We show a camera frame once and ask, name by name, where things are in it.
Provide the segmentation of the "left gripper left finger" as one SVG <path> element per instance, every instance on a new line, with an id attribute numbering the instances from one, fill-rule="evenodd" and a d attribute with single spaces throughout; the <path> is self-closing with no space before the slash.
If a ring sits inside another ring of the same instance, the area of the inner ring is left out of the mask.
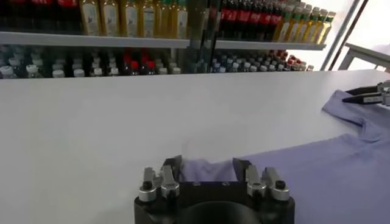
<path id="1" fill-rule="evenodd" d="M 142 184 L 138 190 L 139 200 L 150 203 L 157 199 L 158 193 L 165 199 L 177 198 L 180 194 L 179 175 L 181 166 L 182 156 L 177 155 L 165 159 L 158 174 L 151 167 L 145 168 Z"/>

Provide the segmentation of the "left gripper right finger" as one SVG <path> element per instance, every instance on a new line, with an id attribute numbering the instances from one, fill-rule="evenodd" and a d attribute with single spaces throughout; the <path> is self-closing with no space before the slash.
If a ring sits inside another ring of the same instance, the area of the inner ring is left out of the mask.
<path id="1" fill-rule="evenodd" d="M 249 160 L 233 158 L 233 168 L 238 181 L 245 182 L 247 194 L 252 198 L 271 198 L 276 201 L 289 200 L 289 188 L 275 167 L 265 167 L 261 174 Z"/>

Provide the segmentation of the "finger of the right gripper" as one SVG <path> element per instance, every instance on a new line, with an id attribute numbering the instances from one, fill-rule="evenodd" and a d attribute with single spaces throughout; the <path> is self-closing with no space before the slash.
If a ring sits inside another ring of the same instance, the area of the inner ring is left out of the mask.
<path id="1" fill-rule="evenodd" d="M 348 97 L 342 100 L 344 103 L 354 103 L 360 105 L 380 104 L 389 106 L 389 92 L 367 93 Z"/>
<path id="2" fill-rule="evenodd" d="M 364 86 L 355 89 L 350 89 L 347 91 L 347 93 L 351 95 L 380 93 L 385 91 L 386 88 L 389 88 L 389 80 L 381 82 L 375 86 Z"/>

